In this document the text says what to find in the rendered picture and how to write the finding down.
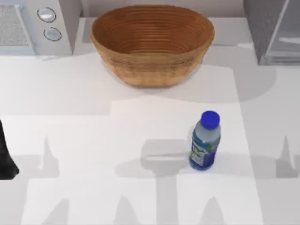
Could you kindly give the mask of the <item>grey cabinet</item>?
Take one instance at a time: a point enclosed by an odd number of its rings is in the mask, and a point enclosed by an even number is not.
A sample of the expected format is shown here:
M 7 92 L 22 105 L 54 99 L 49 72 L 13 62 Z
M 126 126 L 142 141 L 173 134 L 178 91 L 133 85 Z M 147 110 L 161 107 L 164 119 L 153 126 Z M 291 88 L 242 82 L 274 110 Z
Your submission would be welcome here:
M 243 0 L 258 64 L 300 66 L 300 0 Z

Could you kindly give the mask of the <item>brown woven basket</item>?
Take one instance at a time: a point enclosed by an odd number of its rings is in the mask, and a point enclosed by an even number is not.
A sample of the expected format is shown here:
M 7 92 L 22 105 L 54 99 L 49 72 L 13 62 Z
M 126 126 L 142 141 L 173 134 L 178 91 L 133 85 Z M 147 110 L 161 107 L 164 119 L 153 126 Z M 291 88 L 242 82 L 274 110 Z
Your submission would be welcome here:
M 124 83 L 143 88 L 182 82 L 202 62 L 214 36 L 207 17 L 171 5 L 116 8 L 90 27 L 106 66 Z

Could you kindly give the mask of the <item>round microwave knob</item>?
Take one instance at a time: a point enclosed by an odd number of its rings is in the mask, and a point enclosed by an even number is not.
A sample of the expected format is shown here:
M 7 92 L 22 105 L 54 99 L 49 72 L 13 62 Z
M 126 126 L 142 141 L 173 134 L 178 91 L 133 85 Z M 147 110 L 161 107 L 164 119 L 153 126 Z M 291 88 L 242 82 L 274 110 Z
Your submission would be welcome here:
M 49 7 L 40 8 L 37 11 L 39 19 L 46 23 L 52 23 L 56 20 L 56 13 L 53 9 Z
M 54 27 L 45 29 L 43 31 L 43 35 L 47 40 L 52 41 L 52 42 L 57 42 L 62 38 L 61 32 Z

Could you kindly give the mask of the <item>pale microwave oven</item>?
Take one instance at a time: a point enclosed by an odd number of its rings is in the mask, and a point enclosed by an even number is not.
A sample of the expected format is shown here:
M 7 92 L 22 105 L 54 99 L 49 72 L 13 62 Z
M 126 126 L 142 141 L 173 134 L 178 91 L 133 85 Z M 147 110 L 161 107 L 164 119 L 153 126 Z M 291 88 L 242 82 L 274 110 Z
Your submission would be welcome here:
M 56 20 L 41 21 L 40 8 L 53 9 Z M 72 55 L 81 14 L 81 0 L 0 0 L 0 55 Z M 51 27 L 62 34 L 57 42 L 43 35 Z

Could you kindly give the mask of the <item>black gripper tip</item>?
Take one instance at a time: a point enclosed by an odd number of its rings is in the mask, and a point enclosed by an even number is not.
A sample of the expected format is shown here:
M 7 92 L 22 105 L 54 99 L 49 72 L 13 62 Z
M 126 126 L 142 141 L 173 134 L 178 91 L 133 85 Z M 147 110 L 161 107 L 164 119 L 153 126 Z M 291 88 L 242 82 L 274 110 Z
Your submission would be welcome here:
M 0 180 L 12 180 L 19 174 L 19 168 L 9 154 L 3 125 L 0 120 Z

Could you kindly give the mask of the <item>blue bottle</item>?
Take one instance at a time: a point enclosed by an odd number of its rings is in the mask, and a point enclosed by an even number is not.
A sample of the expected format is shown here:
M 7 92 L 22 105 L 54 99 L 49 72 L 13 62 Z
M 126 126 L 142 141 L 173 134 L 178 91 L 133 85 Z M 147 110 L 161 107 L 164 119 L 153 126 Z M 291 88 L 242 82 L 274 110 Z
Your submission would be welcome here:
M 192 132 L 191 167 L 198 171 L 209 169 L 214 164 L 220 140 L 220 115 L 212 110 L 203 112 Z

